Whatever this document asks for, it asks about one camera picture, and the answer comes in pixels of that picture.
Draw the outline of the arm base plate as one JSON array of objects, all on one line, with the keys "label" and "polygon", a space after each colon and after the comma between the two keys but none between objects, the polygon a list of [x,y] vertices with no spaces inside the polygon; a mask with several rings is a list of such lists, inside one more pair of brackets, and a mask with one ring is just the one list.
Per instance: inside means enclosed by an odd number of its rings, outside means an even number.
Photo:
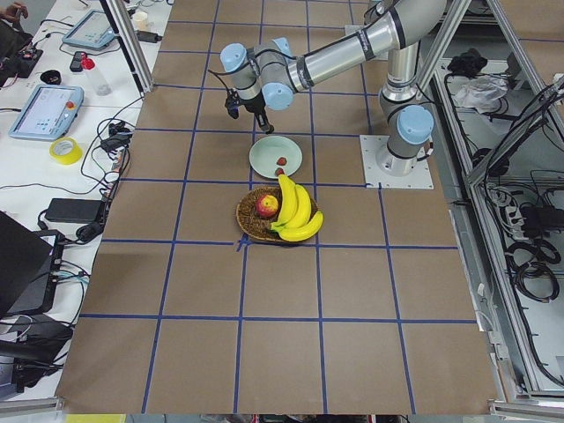
[{"label": "arm base plate", "polygon": [[400,159],[388,149],[388,136],[360,135],[365,185],[370,189],[433,189],[434,183],[420,148],[415,158]]}]

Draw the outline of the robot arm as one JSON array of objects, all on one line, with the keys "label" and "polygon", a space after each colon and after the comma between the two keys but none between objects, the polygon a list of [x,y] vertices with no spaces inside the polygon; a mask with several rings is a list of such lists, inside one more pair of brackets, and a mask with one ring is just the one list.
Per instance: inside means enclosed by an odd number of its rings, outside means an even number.
[{"label": "robot arm", "polygon": [[223,73],[233,82],[226,91],[227,113],[236,119],[239,109],[245,108],[260,129],[271,134],[268,109],[284,110],[296,93],[386,55],[380,105],[390,136],[375,158],[384,173],[408,175],[416,162],[424,160],[419,152],[434,128],[432,114],[414,101],[419,42],[439,23],[446,6],[444,1],[373,1],[364,26],[301,56],[292,54],[284,37],[252,48],[229,44],[220,53]]}]

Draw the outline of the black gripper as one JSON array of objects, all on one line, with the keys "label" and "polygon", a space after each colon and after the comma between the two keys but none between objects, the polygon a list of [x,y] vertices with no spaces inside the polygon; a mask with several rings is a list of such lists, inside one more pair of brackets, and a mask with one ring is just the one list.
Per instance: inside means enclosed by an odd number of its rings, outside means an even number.
[{"label": "black gripper", "polygon": [[270,124],[265,112],[265,101],[262,94],[258,94],[252,99],[240,98],[240,101],[249,113],[256,115],[257,124],[263,133],[271,134],[274,132],[274,127]]}]

